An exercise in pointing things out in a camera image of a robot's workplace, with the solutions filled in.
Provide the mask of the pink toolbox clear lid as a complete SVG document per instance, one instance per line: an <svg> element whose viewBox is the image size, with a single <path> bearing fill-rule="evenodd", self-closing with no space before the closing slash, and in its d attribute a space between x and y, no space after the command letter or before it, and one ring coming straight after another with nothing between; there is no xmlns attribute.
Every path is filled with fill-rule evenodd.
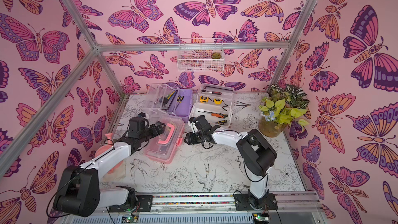
<svg viewBox="0 0 398 224"><path fill-rule="evenodd" d="M144 155L153 161L170 164L182 143L185 123L180 117L162 112L155 113L149 120L159 121L165 126L163 134L149 141L144 148Z"/></svg>

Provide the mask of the white toolbox clear lid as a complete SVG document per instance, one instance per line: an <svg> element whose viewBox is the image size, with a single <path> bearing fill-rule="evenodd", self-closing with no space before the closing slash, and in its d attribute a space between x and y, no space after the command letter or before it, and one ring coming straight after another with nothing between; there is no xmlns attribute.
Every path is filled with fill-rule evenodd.
<svg viewBox="0 0 398 224"><path fill-rule="evenodd" d="M208 91L218 91L218 92L221 92L222 95L203 93L203 92L201 92L201 90L203 90L203 89L208 90ZM207 103L201 103L200 102L201 96L208 97L209 101ZM220 105L216 105L214 103L214 99L221 99L221 100L223 100L223 102ZM232 121L233 103L234 103L234 90L232 88L225 87L225 86L219 86L219 85L202 84L200 89L198 90L197 99L192 107L189 117L190 118L191 117L199 117L200 115L204 115L206 117L206 120L211 124L214 124L214 122L217 122L217 121L226 120L227 123L225 125L221 125L221 126L228 128L231 125L231 121ZM210 114L199 113L199 111L209 111L209 112L227 114L228 117L225 119L217 118L217 117L211 116Z"/></svg>

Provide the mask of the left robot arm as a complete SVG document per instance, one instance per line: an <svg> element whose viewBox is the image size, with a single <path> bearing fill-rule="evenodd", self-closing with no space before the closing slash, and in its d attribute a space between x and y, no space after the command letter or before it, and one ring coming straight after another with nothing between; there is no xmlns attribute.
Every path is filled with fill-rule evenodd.
<svg viewBox="0 0 398 224"><path fill-rule="evenodd" d="M130 119L124 135L110 143L99 157L79 166L67 167L61 176L57 192L51 199L52 208L64 215L88 217L95 211L117 206L130 212L137 208L134 188L117 186L101 189L100 180L124 159L141 150L149 141L162 135L166 125L137 116Z"/></svg>

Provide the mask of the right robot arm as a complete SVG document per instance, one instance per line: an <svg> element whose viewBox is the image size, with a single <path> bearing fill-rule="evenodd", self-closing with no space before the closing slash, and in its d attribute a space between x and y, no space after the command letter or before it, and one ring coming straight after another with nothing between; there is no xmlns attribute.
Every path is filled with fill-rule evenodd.
<svg viewBox="0 0 398 224"><path fill-rule="evenodd" d="M253 209L262 209L268 198L268 178L277 158L277 152L257 129L238 132L225 129L220 125L211 125L206 117L192 117L188 122L191 132L186 134L187 145L202 145L210 149L214 145L226 145L236 148L243 160L245 175L251 182L248 189L248 201Z"/></svg>

